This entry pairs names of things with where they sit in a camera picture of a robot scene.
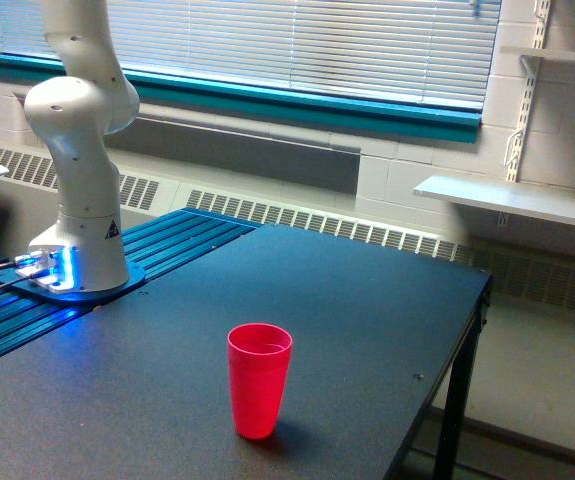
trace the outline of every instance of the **white robotic arm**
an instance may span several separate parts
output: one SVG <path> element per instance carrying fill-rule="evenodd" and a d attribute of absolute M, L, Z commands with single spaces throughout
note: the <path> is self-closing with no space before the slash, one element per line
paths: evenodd
<path fill-rule="evenodd" d="M 47 144 L 58 176 L 56 224 L 30 243 L 53 274 L 52 293 L 102 291 L 128 279 L 120 225 L 119 175 L 103 136 L 128 126 L 139 99 L 114 53 L 106 0 L 42 0 L 45 37 L 67 74 L 27 94 L 25 114 Z M 35 264 L 18 271 L 31 275 Z"/>

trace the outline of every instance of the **window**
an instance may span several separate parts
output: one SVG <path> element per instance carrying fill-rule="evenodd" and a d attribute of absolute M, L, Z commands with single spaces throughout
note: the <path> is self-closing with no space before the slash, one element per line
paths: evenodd
<path fill-rule="evenodd" d="M 500 0 L 109 0 L 123 67 L 481 111 Z M 53 57 L 38 0 L 0 0 L 0 53 Z"/>

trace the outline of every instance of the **teal window frame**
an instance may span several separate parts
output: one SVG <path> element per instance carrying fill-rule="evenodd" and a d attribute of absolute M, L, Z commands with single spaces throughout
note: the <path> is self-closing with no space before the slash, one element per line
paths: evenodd
<path fill-rule="evenodd" d="M 38 83 L 65 69 L 59 60 L 0 54 L 0 81 Z M 475 143 L 481 113 L 377 102 L 125 70 L 145 102 L 165 102 L 295 121 L 315 128 Z"/>

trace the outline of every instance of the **red plastic cup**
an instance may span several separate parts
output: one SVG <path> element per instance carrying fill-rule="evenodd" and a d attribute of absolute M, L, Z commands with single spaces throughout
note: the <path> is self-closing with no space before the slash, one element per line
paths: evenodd
<path fill-rule="evenodd" d="M 229 343 L 229 386 L 236 431 L 250 440 L 274 431 L 291 358 L 292 338 L 282 328 L 248 323 Z"/>

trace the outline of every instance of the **wall vent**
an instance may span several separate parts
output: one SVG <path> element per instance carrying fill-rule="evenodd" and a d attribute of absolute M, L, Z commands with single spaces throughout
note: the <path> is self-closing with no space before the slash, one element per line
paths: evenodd
<path fill-rule="evenodd" d="M 490 270 L 494 275 L 494 292 L 575 310 L 575 266 L 514 252 L 473 249 L 438 235 L 295 205 L 272 205 L 266 200 L 234 193 L 213 193 L 192 187 L 186 198 L 182 206 L 258 223 L 289 225 Z"/>
<path fill-rule="evenodd" d="M 50 190 L 58 189 L 56 170 L 50 158 L 0 148 L 0 165 L 9 172 L 4 178 Z M 120 175 L 120 204 L 148 212 L 160 181 L 135 175 Z"/>

